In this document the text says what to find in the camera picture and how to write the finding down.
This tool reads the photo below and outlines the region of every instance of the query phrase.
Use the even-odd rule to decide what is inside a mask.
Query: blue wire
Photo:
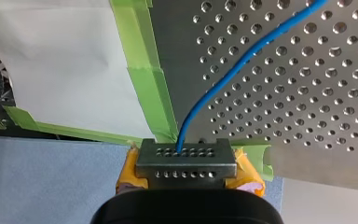
[[[179,136],[176,142],[176,151],[181,152],[183,143],[185,142],[186,132],[188,126],[190,125],[191,120],[196,117],[196,115],[200,112],[200,110],[214,97],[224,86],[228,84],[228,82],[237,75],[240,70],[243,68],[246,63],[252,59],[253,55],[260,51],[264,46],[267,45],[268,42],[278,38],[280,35],[286,33],[293,26],[296,26],[303,20],[305,20],[308,16],[313,14],[319,8],[321,8],[327,0],[316,0],[309,7],[304,8],[302,11],[298,12],[294,17],[288,19],[284,23],[282,23],[275,30],[271,31],[269,34],[265,35],[261,39],[259,39],[254,45],[252,45],[235,63],[235,65],[227,72],[225,76],[223,76],[208,92],[206,92],[199,101],[193,106],[190,112],[187,114],[185,121],[182,124],[182,128],[179,132]]]

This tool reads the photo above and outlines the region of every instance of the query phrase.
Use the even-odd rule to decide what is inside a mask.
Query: gray surface
[[[128,147],[0,138],[0,224],[89,223],[115,194]],[[277,209],[282,180],[268,183]]]
[[[283,193],[285,224],[358,223],[358,190],[285,179]]]
[[[191,106],[242,53],[279,22],[304,8],[306,1],[291,1],[289,8],[283,10],[278,9],[277,1],[262,1],[262,7],[257,11],[250,9],[250,1],[235,1],[237,6],[231,12],[225,10],[226,0],[210,2],[212,9],[207,13],[201,10],[202,1],[194,0],[155,0],[150,9],[158,55],[179,124]],[[342,2],[350,4],[340,7],[338,3]],[[358,96],[356,91],[351,91],[358,90],[358,74],[353,74],[358,69],[358,41],[352,45],[347,43],[351,35],[358,38],[358,19],[352,17],[352,12],[357,9],[358,1],[329,1],[323,10],[264,47],[216,95],[219,100],[213,99],[209,103],[213,109],[205,106],[201,110],[190,126],[186,140],[212,142],[222,137],[232,140],[248,138],[248,143],[266,140],[272,144],[271,162],[276,174],[358,189]],[[332,12],[332,17],[326,21],[321,16],[324,10]],[[265,20],[269,12],[274,14],[272,21]],[[248,15],[248,21],[239,20],[241,13]],[[223,16],[219,23],[215,21],[217,14]],[[200,16],[197,24],[193,22],[196,15]],[[310,22],[317,28],[314,33],[307,34],[305,30],[310,27]],[[346,30],[335,34],[334,27],[342,24],[340,22],[346,24]],[[256,23],[262,26],[258,35],[251,32]],[[238,28],[234,35],[227,33],[231,24]],[[210,35],[204,32],[208,25],[214,28]],[[300,38],[295,45],[291,43],[294,35]],[[318,38],[323,35],[327,36],[328,42],[320,45]],[[224,37],[226,43],[219,45],[219,36]],[[249,43],[243,45],[242,36],[247,36]],[[197,44],[198,37],[204,39],[203,44]],[[239,49],[235,56],[228,53],[233,46]],[[209,47],[215,48],[214,54],[208,54]],[[285,47],[287,53],[280,56],[276,52],[279,47]],[[305,57],[303,51],[307,47],[312,47],[313,53]],[[330,50],[334,47],[340,47],[341,53],[332,57],[330,54],[334,52]],[[205,57],[207,63],[201,63],[200,57]],[[226,57],[227,63],[221,64],[221,57]],[[265,64],[267,58],[271,58],[273,63]],[[297,58],[298,64],[290,65],[291,58]],[[323,59],[324,64],[317,65],[319,59]],[[348,59],[352,64],[344,65]],[[211,72],[214,65],[219,67],[215,74]],[[257,66],[262,71],[259,74],[253,72]],[[307,67],[310,74],[301,76],[302,69]],[[282,68],[285,74],[278,76],[280,71],[276,70]],[[337,70],[335,77],[325,74],[329,68]],[[266,77],[271,78],[270,83],[265,82]],[[289,78],[295,78],[296,83],[290,84]],[[346,86],[338,85],[341,80],[345,80]],[[307,87],[308,92],[303,92],[301,87]],[[293,96],[290,102],[287,100],[289,96]],[[335,104],[338,99],[342,104]],[[266,110],[270,110],[270,114],[266,115]],[[224,117],[219,118],[217,114],[221,112]],[[243,118],[236,119],[237,114]]]

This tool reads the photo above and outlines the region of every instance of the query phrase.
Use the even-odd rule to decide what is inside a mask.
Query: white paper
[[[105,4],[0,0],[0,59],[17,107],[44,123],[154,137]]]

